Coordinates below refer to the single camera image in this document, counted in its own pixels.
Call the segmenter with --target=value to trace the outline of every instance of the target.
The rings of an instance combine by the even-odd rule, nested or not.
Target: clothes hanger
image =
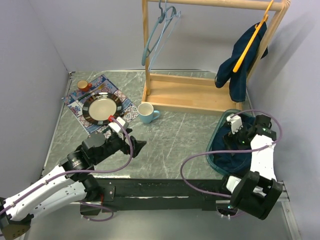
[[[234,72],[234,73],[236,73],[236,72],[239,70],[242,62],[243,62],[244,59],[245,59],[245,56],[246,56],[247,53],[248,53],[249,48],[251,47],[253,41],[255,40],[255,38],[256,38],[259,30],[261,29],[262,25],[263,25],[265,22],[268,21],[268,17],[269,17],[268,11],[269,11],[269,9],[270,9],[270,7],[271,7],[271,5],[272,5],[273,3],[274,3],[274,0],[271,0],[271,2],[269,3],[268,7],[266,8],[266,10],[265,10],[265,12],[264,12],[264,15],[263,15],[263,18],[262,18],[261,22],[259,23],[259,25],[256,25],[256,26],[255,26],[255,31],[254,31],[252,37],[250,38],[250,41],[248,42],[248,44],[247,44],[247,46],[245,47],[243,53],[241,54],[240,58],[238,59],[238,61],[236,62],[235,66],[234,66],[234,68],[233,68],[233,72]]]
[[[165,10],[161,7],[161,1],[162,0],[159,0],[159,9],[161,10],[161,15],[160,17],[158,17],[158,20],[156,21],[153,29],[152,29],[152,32],[146,42],[146,45],[145,45],[145,48],[143,50],[143,55],[142,55],[142,62],[141,64],[144,66],[146,64],[146,60],[147,58],[150,56],[151,52],[155,49],[155,53],[150,61],[150,65],[149,65],[149,68],[148,68],[148,71],[150,71],[152,69],[152,66],[153,66],[153,63],[155,62],[156,58],[158,57],[159,53],[161,52],[161,50],[163,49],[163,47],[165,46],[165,44],[167,43],[167,40],[169,39],[169,37],[171,36],[171,33],[173,32],[174,28],[176,27],[177,25],[177,22],[178,20],[180,19],[181,17],[181,11],[179,11],[177,13],[177,10],[174,6],[169,6],[167,7],[167,0],[165,0]],[[167,30],[168,26],[170,25],[170,23],[172,22],[172,20],[174,19],[174,17],[178,17],[177,21],[175,22],[175,24],[173,25],[173,28],[171,29],[170,33],[168,34],[165,42],[163,43],[163,45],[161,46],[160,50],[157,52],[157,48],[159,46],[159,43],[160,41],[162,40],[163,36],[164,36],[164,33],[165,31]],[[164,22],[164,26],[163,26],[163,29],[162,29],[162,32],[161,32],[161,35],[159,36],[159,38],[156,40],[156,42],[154,43],[154,45],[149,48],[149,45],[150,45],[150,41],[158,27],[159,24],[161,24],[163,21],[165,20]]]

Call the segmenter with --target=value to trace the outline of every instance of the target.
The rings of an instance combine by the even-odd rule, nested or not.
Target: blue mug
[[[154,106],[148,102],[143,102],[138,106],[138,114],[144,124],[149,124],[160,117],[160,112],[154,110]]]

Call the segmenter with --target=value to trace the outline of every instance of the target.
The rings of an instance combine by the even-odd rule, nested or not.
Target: blue patterned mat
[[[129,99],[126,95],[124,95],[117,87],[114,85],[108,78],[104,75],[97,77],[95,80],[91,81],[92,87],[90,91],[94,91],[95,94],[97,93],[112,93],[115,94],[122,102],[122,113],[125,113],[123,117],[127,122],[131,122],[138,116],[138,108],[137,106]],[[107,126],[98,126],[93,125],[85,120],[82,115],[82,107],[87,100],[85,97],[84,99],[78,101],[77,99],[81,96],[85,95],[87,92],[82,92],[81,90],[77,89],[74,92],[69,93],[64,99],[64,104],[72,111],[73,115],[78,119],[81,123],[83,128],[87,131],[88,134],[93,132],[103,132]],[[104,135],[106,137],[110,136],[110,131],[107,131]]]

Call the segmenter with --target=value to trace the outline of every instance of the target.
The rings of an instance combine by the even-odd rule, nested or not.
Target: ceramic plate
[[[120,99],[108,92],[100,92],[89,97],[82,108],[85,120],[94,125],[109,124],[108,118],[119,117],[122,111]]]

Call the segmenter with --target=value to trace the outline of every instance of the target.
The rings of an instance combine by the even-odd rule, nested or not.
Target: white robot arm
[[[128,126],[120,117],[117,122],[124,129]],[[97,180],[88,172],[81,171],[94,170],[95,165],[119,150],[130,154],[126,141],[132,143],[133,157],[147,143],[138,141],[133,136],[126,139],[115,122],[110,123],[109,127],[113,133],[108,139],[103,133],[90,134],[46,176],[14,196],[0,198],[0,230],[6,240],[18,238],[38,219],[67,204],[96,199],[101,193]]]
[[[257,116],[254,126],[249,131],[243,128],[240,116],[232,117],[232,115],[227,117],[227,121],[231,124],[233,140],[241,138],[240,142],[245,143],[249,139],[252,150],[268,147],[251,153],[250,170],[244,177],[228,176],[225,186],[231,192],[230,203],[234,208],[239,208],[263,220],[268,216],[282,192],[282,185],[277,182],[274,171],[276,144],[273,142],[276,133],[270,130],[271,119],[265,115]]]

